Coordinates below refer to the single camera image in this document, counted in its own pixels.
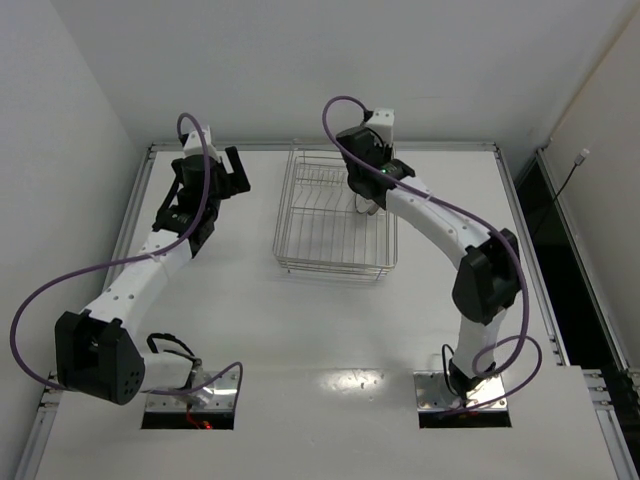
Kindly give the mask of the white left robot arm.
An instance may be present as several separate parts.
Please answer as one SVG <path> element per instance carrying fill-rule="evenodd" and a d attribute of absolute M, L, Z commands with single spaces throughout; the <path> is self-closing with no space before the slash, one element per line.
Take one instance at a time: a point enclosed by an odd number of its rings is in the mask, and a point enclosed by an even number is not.
<path fill-rule="evenodd" d="M 195 401 L 214 383 L 202 361 L 184 345 L 141 351 L 136 333 L 170 279 L 213 234 L 220 204 L 251 186 L 236 147 L 229 160 L 185 155 L 171 163 L 175 178 L 139 254 L 80 313 L 66 312 L 55 325 L 60 385 L 117 405 L 138 393 L 184 396 Z"/>

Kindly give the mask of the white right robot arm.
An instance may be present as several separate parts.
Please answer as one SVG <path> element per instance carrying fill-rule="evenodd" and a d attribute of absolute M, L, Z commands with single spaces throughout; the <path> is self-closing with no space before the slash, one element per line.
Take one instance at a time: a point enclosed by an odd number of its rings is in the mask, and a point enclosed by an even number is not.
<path fill-rule="evenodd" d="M 337 136 L 352 191 L 405 220 L 431 241 L 456 268 L 452 290 L 461 314 L 458 342 L 445 383 L 464 399 L 496 369 L 488 347 L 497 343 L 507 310 L 521 291 L 517 271 L 504 245 L 489 231 L 417 191 L 427 191 L 407 164 L 368 127 Z"/>

